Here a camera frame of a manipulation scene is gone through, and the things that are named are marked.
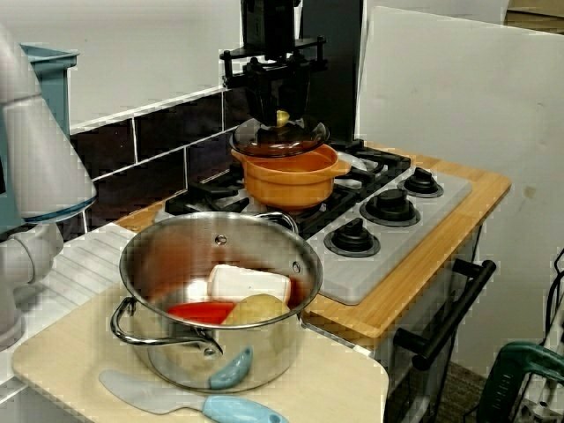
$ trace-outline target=white dish rack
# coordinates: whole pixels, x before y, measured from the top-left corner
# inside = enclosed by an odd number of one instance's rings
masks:
[[[69,241],[42,281],[15,292],[26,329],[15,345],[0,352],[0,386],[14,376],[11,356],[18,346],[119,283],[121,252],[134,235],[118,225],[109,224]],[[0,403],[3,397],[0,390]]]

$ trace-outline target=gas stove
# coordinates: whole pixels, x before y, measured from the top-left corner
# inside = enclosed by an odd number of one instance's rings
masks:
[[[331,145],[353,158],[351,172],[335,179],[331,196],[293,213],[300,236],[323,265],[321,294],[360,303],[471,192],[468,181],[411,167],[407,157],[354,145]],[[258,214],[243,185],[241,163],[207,183],[189,182],[155,220],[192,212]]]

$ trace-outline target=tile backsplash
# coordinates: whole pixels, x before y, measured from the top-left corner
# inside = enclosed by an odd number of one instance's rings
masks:
[[[86,212],[59,224],[68,241],[229,167],[230,129],[248,119],[241,90],[74,134],[70,141],[98,190]]]

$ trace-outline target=stainless steel pot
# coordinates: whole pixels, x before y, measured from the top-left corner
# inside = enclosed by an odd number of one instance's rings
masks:
[[[294,232],[262,218],[283,219]],[[207,277],[220,263],[287,275],[293,282],[291,311],[239,326],[167,313],[177,304],[206,301]],[[255,388],[290,367],[301,348],[301,311],[323,281],[319,257],[280,212],[200,212],[163,220],[125,247],[120,272],[131,296],[112,316],[114,334],[170,382],[214,392]],[[126,311],[130,318],[121,322]]]

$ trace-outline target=white wall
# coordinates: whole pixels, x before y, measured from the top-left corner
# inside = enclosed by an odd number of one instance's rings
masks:
[[[564,37],[393,9],[371,28],[360,135],[513,182],[480,242],[480,259],[499,270],[454,354],[486,375],[499,347],[544,336],[552,260],[564,247]]]
[[[220,83],[219,53],[239,47],[240,0],[3,0],[20,42],[80,53],[70,124]]]

